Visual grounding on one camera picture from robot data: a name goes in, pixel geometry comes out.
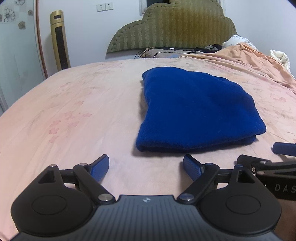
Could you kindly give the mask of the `blue beaded sweater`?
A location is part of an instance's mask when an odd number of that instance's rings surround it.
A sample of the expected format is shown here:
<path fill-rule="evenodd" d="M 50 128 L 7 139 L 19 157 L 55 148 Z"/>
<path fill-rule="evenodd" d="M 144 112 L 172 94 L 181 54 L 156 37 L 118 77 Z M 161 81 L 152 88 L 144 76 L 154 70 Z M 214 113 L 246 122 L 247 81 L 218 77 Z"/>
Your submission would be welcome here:
<path fill-rule="evenodd" d="M 252 96 L 226 78 L 156 67 L 144 72 L 142 80 L 147 112 L 136 140 L 139 151 L 249 145 L 266 132 Z"/>

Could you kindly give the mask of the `black dark clothing pile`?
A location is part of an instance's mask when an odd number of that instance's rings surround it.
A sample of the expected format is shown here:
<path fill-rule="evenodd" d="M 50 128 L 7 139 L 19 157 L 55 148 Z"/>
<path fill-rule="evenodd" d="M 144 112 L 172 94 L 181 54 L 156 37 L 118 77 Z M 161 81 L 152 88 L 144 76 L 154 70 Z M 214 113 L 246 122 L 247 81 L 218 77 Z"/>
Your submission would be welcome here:
<path fill-rule="evenodd" d="M 220 51 L 222 49 L 221 45 L 218 44 L 213 44 L 213 45 L 208 45 L 204 48 L 196 47 L 194 48 L 195 53 L 215 53 L 217 51 Z"/>

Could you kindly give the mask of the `white crumpled bedding right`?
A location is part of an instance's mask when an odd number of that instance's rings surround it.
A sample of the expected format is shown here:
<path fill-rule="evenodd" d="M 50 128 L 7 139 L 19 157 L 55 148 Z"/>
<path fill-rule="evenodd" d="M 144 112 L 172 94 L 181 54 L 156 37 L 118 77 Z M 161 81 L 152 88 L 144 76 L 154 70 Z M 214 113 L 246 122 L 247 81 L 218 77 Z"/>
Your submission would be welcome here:
<path fill-rule="evenodd" d="M 288 73 L 294 78 L 290 71 L 290 59 L 285 52 L 270 50 L 270 56 L 275 59 L 278 63 L 282 64 Z"/>

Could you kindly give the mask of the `pink floral bed sheet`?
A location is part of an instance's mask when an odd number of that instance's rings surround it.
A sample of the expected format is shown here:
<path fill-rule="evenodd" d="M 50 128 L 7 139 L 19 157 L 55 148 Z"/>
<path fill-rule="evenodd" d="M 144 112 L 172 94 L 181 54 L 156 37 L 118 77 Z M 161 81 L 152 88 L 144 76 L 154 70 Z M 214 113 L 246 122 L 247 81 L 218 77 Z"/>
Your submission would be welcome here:
<path fill-rule="evenodd" d="M 142 74 L 163 66 L 241 85 L 267 127 L 251 145 L 196 153 L 197 160 L 222 168 L 232 168 L 241 154 L 276 162 L 281 157 L 272 153 L 273 144 L 295 142 L 295 92 L 268 78 L 190 57 L 100 62 L 58 72 L 1 116 L 2 240 L 17 233 L 12 202 L 49 164 L 68 169 L 107 154 L 110 168 L 102 184 L 114 196 L 178 195 L 191 184 L 182 156 L 135 147 L 146 112 Z"/>

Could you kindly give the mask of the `peach blanket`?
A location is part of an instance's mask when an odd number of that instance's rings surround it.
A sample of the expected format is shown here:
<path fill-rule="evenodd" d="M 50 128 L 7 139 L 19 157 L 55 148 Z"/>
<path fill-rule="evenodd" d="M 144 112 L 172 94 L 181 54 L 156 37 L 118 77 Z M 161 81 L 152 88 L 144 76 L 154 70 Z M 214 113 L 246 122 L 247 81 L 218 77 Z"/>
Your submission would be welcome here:
<path fill-rule="evenodd" d="M 254 76 L 268 78 L 295 92 L 295 78 L 283 64 L 244 43 L 227 47 L 215 53 L 187 54 L 184 57 L 205 60 Z"/>

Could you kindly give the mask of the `white quilt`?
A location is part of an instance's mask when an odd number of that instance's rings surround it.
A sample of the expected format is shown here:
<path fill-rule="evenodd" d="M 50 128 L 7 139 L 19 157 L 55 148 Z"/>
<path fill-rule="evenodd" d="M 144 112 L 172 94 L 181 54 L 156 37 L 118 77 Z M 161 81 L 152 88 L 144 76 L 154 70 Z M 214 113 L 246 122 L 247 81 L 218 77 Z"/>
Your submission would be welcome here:
<path fill-rule="evenodd" d="M 255 45 L 250 40 L 248 40 L 247 38 L 244 38 L 244 37 L 240 37 L 239 35 L 233 35 L 229 40 L 227 40 L 226 42 L 223 42 L 222 48 L 235 46 L 239 43 L 244 43 L 244 44 L 248 45 L 249 47 L 252 47 L 253 49 L 257 50 Z"/>

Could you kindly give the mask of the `frosted floral wardrobe door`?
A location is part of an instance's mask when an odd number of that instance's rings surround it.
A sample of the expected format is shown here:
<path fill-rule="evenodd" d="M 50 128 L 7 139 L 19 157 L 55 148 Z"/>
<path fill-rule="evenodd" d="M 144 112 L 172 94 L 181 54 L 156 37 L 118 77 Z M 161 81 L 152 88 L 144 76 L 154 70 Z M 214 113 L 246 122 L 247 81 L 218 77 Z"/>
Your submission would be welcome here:
<path fill-rule="evenodd" d="M 43 82 L 38 1 L 1 1 L 1 113 Z"/>

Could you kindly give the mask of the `olive padded headboard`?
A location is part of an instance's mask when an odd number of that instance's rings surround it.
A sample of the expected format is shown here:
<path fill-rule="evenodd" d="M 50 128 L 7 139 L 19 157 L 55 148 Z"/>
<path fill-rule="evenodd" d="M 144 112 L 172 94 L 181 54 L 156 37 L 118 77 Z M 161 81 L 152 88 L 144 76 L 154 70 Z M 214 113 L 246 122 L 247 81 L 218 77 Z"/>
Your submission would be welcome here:
<path fill-rule="evenodd" d="M 217 1 L 170 1 L 147 8 L 141 20 L 129 23 L 113 36 L 107 53 L 149 47 L 181 49 L 222 45 L 237 31 Z"/>

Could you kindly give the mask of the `brown striped pillow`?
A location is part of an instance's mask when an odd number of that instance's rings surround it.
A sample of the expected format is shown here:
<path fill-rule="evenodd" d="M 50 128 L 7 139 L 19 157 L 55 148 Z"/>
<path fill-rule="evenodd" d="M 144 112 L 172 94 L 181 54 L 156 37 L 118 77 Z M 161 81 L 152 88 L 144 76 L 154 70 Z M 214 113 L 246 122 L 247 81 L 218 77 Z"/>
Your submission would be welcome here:
<path fill-rule="evenodd" d="M 184 51 L 184 50 L 170 50 L 170 49 L 146 49 L 143 51 L 139 58 L 178 58 L 182 55 L 194 54 L 193 51 Z"/>

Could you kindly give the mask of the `gold tower fan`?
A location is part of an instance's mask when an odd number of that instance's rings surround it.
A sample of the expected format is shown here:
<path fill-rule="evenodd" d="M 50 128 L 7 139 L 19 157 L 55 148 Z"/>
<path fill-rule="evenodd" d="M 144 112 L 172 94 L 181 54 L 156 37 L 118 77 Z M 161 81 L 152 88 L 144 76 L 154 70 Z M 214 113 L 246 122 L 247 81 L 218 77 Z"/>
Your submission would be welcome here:
<path fill-rule="evenodd" d="M 68 69 L 71 66 L 66 41 L 64 14 L 62 10 L 54 11 L 50 14 L 50 26 L 57 70 L 61 71 Z"/>

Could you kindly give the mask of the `white wall socket left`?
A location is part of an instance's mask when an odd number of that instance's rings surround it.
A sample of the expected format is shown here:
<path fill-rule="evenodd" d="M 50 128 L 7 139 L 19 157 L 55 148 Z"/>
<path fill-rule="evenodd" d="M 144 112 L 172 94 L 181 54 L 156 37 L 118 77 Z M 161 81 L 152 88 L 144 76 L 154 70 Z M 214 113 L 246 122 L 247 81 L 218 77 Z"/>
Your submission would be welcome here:
<path fill-rule="evenodd" d="M 103 4 L 97 4 L 96 5 L 96 10 L 97 10 L 97 12 L 105 11 L 106 10 L 105 3 L 103 3 Z"/>

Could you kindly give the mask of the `white wall socket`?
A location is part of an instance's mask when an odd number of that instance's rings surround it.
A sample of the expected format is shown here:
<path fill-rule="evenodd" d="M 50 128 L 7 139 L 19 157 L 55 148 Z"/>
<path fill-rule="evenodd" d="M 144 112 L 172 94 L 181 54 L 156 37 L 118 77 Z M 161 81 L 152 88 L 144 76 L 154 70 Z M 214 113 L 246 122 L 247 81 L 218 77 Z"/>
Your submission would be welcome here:
<path fill-rule="evenodd" d="M 114 9 L 113 3 L 106 3 L 105 4 L 106 11 L 113 10 L 113 9 Z"/>
<path fill-rule="evenodd" d="M 97 4 L 96 5 L 96 10 L 97 10 L 97 12 L 105 11 L 106 10 L 105 3 L 103 3 L 103 4 Z"/>

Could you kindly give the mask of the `white wall socket right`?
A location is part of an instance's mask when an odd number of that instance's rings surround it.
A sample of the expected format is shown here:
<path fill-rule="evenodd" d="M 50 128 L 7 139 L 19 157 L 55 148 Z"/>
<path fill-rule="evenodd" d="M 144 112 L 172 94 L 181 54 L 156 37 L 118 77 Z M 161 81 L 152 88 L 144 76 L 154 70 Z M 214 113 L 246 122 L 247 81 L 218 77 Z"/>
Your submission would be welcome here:
<path fill-rule="evenodd" d="M 113 9 L 114 9 L 113 3 L 106 3 L 105 4 L 106 11 L 113 10 Z"/>

